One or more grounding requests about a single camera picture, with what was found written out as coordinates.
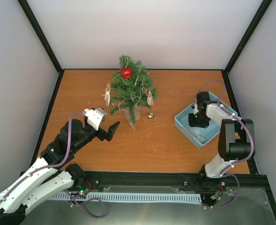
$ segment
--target red ball ornament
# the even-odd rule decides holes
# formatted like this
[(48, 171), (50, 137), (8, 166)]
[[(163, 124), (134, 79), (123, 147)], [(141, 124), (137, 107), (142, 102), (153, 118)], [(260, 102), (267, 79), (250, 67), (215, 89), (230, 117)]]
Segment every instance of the red ball ornament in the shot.
[(124, 79), (129, 79), (133, 76), (133, 70), (130, 67), (123, 67), (120, 74)]

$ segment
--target miniature christmas tree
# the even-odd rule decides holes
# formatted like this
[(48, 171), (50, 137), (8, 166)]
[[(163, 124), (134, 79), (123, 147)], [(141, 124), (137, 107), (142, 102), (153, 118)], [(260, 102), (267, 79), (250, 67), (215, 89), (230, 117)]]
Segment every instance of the miniature christmas tree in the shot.
[(121, 70), (112, 76), (113, 90), (118, 96), (111, 97), (111, 103), (117, 105), (111, 109), (111, 115), (118, 110), (128, 110), (130, 123), (136, 122), (134, 109), (137, 106), (152, 108), (153, 99), (157, 98), (157, 90), (153, 88), (153, 80), (141, 61), (133, 61), (127, 55), (119, 58)]

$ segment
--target blue tray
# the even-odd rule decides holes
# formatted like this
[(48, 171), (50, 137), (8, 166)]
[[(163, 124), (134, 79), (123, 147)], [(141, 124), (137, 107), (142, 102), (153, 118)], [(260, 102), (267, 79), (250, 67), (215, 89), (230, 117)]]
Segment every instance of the blue tray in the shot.
[[(212, 92), (209, 92), (209, 97), (211, 100), (217, 100), (218, 97), (214, 95)], [(223, 101), (220, 101), (226, 109), (230, 112), (237, 114), (231, 107), (229, 107)], [(184, 109), (180, 114), (175, 117), (175, 126), (197, 147), (201, 148), (202, 146), (209, 143), (217, 134), (220, 133), (220, 127), (216, 122), (210, 120), (209, 126), (207, 128), (200, 127), (190, 127), (188, 122), (189, 113), (194, 113), (194, 109), (192, 108), (192, 104), (189, 105), (186, 109)]]

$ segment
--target gray wall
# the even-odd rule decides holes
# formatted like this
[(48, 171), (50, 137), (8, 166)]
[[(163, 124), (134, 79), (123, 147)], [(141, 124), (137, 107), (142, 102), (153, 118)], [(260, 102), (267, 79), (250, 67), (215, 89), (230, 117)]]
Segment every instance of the gray wall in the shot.
[(29, 0), (63, 68), (225, 68), (262, 0)]
[(243, 117), (254, 120), (259, 172), (276, 200), (276, 0), (230, 73)]
[(57, 73), (16, 0), (0, 0), (0, 191), (29, 166)]

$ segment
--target brown tabletop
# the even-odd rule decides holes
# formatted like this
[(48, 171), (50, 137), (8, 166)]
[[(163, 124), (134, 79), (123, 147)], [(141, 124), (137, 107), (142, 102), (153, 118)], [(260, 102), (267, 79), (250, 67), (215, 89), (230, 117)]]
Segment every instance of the brown tabletop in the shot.
[[(44, 150), (69, 115), (86, 108), (104, 108), (102, 94), (111, 75), (116, 70), (65, 70), (52, 113), (42, 140)], [(108, 114), (101, 124), (105, 130), (120, 121), (111, 142), (95, 138), (76, 153), (71, 163), (77, 163), (90, 171), (138, 171), (138, 172), (185, 172), (197, 173), (203, 164), (217, 154), (218, 136), (201, 149), (197, 149), (175, 126), (174, 117), (193, 102), (199, 88), (210, 80), (222, 80), (220, 71), (205, 70), (150, 70), (150, 77), (157, 87), (158, 99), (153, 109), (154, 119), (148, 119), (147, 108), (142, 108), (141, 118), (133, 130), (124, 112)], [(223, 91), (220, 83), (209, 84), (204, 90), (219, 96)], [(227, 94), (223, 101), (229, 104)], [(83, 121), (83, 116), (76, 119)], [(233, 173), (249, 173), (247, 163), (240, 163), (230, 170)]]

